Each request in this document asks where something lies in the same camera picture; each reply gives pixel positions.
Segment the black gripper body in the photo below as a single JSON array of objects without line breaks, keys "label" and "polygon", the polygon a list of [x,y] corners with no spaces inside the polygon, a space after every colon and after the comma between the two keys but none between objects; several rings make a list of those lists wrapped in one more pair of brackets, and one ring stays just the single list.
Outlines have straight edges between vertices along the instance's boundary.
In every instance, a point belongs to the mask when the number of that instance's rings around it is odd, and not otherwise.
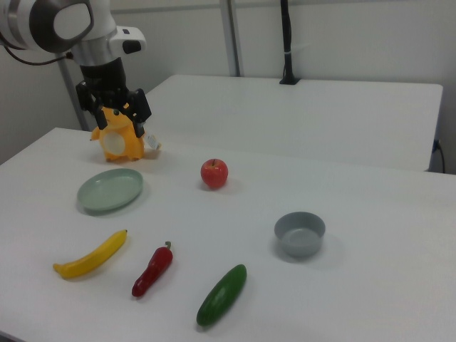
[{"label": "black gripper body", "polygon": [[130,91],[122,58],[98,66],[80,66],[83,81],[78,84],[78,100],[82,108],[92,108],[96,101],[108,108],[124,108]]}]

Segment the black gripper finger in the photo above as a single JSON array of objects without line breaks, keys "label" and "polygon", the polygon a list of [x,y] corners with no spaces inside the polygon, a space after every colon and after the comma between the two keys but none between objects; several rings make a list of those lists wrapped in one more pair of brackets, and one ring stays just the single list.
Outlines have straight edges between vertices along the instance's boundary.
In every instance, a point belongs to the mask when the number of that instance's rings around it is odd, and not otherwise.
[{"label": "black gripper finger", "polygon": [[103,112],[103,104],[90,91],[85,81],[76,86],[78,102],[82,110],[88,111],[97,123],[100,130],[104,130],[108,123]]},{"label": "black gripper finger", "polygon": [[126,103],[123,106],[123,115],[127,116],[133,124],[137,138],[145,134],[144,124],[152,115],[146,95],[142,89],[129,91]]}]

